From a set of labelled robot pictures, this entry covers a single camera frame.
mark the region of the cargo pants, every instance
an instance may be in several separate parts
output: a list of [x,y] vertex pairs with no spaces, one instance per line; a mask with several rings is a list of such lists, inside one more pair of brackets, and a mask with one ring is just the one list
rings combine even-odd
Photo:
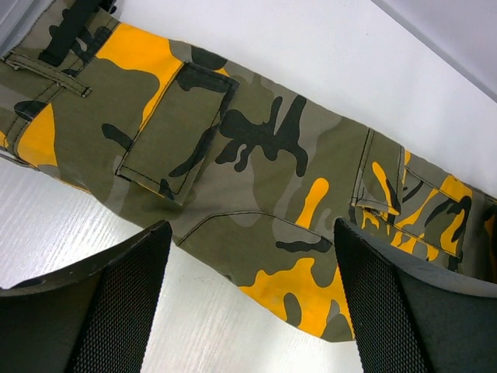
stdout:
[[41,58],[73,3],[55,0],[0,62],[0,145],[15,162],[141,227],[169,221],[180,248],[327,341],[353,339],[338,217],[495,280],[490,196],[255,72],[102,9],[58,64]]

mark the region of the pant leg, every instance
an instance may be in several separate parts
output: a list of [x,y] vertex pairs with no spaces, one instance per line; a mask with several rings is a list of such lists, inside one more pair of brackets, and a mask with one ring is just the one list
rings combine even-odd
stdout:
[[135,224],[170,221],[182,249],[325,340],[353,338],[338,217],[490,278],[490,197],[253,71],[102,10],[47,65],[38,56],[72,3],[56,0],[0,64],[12,157]]

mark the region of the yellow patch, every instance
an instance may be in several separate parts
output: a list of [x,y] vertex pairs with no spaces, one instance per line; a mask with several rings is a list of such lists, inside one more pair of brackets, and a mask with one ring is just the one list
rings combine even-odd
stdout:
[[222,75],[227,76],[227,77],[229,77],[229,76],[230,76],[230,75],[228,74],[228,72],[227,72],[226,70],[224,70],[224,68],[220,68],[219,70],[215,70],[215,71],[216,71],[216,73],[218,73],[218,74],[222,74]]
[[318,207],[321,200],[328,193],[328,190],[328,180],[320,177],[319,179],[316,179],[314,181],[308,196],[305,198],[304,209],[301,212],[301,216],[299,216],[295,224],[309,229],[309,227],[311,226],[312,217],[314,216],[314,212],[316,211],[316,208]]
[[428,260],[431,262],[432,260],[435,260],[438,257],[439,250],[431,245],[426,244],[428,248]]
[[371,221],[371,224],[373,224],[376,229],[380,229],[380,221],[378,220],[378,218],[373,213],[363,210],[363,224],[361,225],[362,229],[366,228],[366,223],[368,220]]
[[395,224],[395,226],[397,226],[399,229],[403,229],[406,225],[413,225],[417,222],[417,220],[419,219],[419,216],[421,215],[422,213],[422,210],[425,208],[426,204],[428,204],[428,202],[437,195],[438,191],[437,190],[432,190],[431,192],[429,192],[429,195],[428,197],[426,198],[426,200],[423,202],[423,204],[419,207],[418,210],[416,210],[416,212],[410,216],[408,216],[407,218],[405,218],[404,220],[398,222]]
[[393,203],[393,196],[390,193],[390,189],[388,188],[387,185],[387,174],[381,168],[380,164],[378,162],[373,162],[371,165],[373,168],[373,173],[380,182],[381,189],[383,189],[383,192],[385,193],[385,198],[387,199],[387,204],[388,204],[388,213],[392,215],[400,215],[400,211],[397,211],[394,209],[394,203]]
[[321,336],[325,331],[332,300],[340,307],[352,329],[349,308],[342,285],[342,277],[337,267],[333,282],[326,288],[319,287],[312,277],[313,258],[301,258],[291,270],[281,270],[268,275],[260,270],[252,286],[240,287],[249,297],[270,310],[282,320],[287,320],[283,298],[287,293],[295,295],[302,311],[300,330],[314,336]]
[[4,133],[1,131],[0,131],[0,141],[2,142],[2,146],[4,148],[7,148],[9,146],[9,143],[7,142],[7,136],[5,136]]
[[183,65],[172,55],[169,40],[125,23],[114,30],[96,57],[110,60],[125,70],[149,72],[159,80],[158,91],[143,110],[140,130]]
[[[461,199],[466,196],[470,198],[473,197],[471,189],[451,175],[443,181],[440,190],[457,201],[461,201]],[[452,242],[452,238],[454,237],[456,230],[462,225],[464,221],[464,214],[466,213],[466,211],[461,210],[461,212],[450,223],[449,228],[447,228],[442,235],[440,235],[440,245],[442,246],[442,249],[453,255],[457,252],[457,240]]]
[[52,104],[46,105],[24,131],[17,152],[19,157],[30,165],[57,166],[54,150],[55,120]]
[[402,177],[402,184],[405,183],[405,178],[407,176],[407,168],[406,168],[406,166],[409,164],[410,160],[411,160],[411,152],[408,152],[407,150],[404,150],[404,176]]

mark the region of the pocket flap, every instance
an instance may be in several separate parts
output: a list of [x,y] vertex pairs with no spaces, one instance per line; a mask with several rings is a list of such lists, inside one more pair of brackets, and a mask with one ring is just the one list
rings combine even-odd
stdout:
[[403,169],[403,147],[370,130],[357,174],[352,205],[400,215]]
[[134,139],[117,175],[183,204],[236,81],[185,64]]

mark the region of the white table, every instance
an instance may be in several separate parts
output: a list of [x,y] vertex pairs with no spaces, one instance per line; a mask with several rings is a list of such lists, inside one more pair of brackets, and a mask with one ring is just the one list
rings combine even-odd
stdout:
[[[123,0],[122,21],[223,54],[497,195],[497,104],[369,0]],[[0,286],[138,232],[90,196],[0,162]],[[272,316],[180,249],[143,372],[359,372],[355,343]]]

